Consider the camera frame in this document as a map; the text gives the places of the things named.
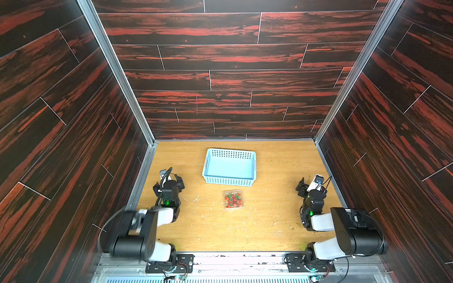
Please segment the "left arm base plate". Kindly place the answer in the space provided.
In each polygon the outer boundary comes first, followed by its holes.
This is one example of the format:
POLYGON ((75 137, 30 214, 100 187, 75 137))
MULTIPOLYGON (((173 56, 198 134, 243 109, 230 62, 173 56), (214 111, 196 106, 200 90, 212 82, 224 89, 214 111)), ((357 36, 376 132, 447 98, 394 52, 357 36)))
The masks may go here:
POLYGON ((193 271, 194 258, 194 254, 176 254, 168 261, 147 263, 145 272, 147 274, 190 274, 193 271))

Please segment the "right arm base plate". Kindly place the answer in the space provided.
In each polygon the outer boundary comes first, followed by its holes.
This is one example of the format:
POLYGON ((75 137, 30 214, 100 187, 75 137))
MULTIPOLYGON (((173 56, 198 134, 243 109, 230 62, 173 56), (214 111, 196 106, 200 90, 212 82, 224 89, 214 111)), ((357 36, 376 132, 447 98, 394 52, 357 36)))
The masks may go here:
POLYGON ((335 272, 336 268, 333 261, 325 261, 317 259, 313 255, 305 253, 288 253, 283 258, 283 263, 288 267, 289 272, 335 272))

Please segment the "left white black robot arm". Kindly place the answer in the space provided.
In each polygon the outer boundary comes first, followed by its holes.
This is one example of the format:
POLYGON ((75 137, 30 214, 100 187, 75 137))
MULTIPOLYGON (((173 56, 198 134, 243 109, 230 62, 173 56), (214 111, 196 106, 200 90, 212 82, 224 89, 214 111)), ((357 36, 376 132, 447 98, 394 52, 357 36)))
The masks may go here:
POLYGON ((176 248, 157 239, 160 226, 175 222, 180 213, 179 194, 185 188, 183 179, 168 170, 153 187, 158 197, 150 209, 125 211, 113 238, 99 245, 113 257, 140 259, 147 263, 176 265, 176 248))

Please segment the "clear plastic clamshell container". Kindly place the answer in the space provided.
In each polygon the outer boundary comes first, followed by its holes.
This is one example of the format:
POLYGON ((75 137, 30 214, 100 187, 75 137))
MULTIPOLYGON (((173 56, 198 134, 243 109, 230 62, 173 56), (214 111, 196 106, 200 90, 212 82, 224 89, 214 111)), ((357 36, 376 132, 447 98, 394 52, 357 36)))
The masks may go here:
POLYGON ((225 209, 238 209, 244 206, 244 198, 240 190, 224 191, 223 195, 225 209))

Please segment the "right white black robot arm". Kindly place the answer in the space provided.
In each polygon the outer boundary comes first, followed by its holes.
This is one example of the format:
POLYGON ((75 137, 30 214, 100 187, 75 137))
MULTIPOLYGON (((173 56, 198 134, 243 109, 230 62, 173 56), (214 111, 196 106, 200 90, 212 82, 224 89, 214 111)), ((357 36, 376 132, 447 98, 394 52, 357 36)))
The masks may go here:
POLYGON ((368 213, 348 208, 331 208, 329 213, 323 212, 329 183, 323 176, 316 175, 310 184, 302 179, 296 187, 298 196, 303 198, 300 208, 303 227, 308 231, 335 233, 333 238, 307 245, 305 264, 329 264, 338 258, 387 253, 383 229, 368 213))

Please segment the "strawberries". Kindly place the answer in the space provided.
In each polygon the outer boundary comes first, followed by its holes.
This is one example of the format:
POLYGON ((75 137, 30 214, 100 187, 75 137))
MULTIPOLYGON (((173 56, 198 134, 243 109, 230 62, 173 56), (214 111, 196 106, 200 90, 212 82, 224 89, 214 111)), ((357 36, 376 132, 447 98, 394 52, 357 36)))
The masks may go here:
POLYGON ((225 196, 225 207, 227 209, 243 207, 243 197, 240 192, 228 192, 225 196))

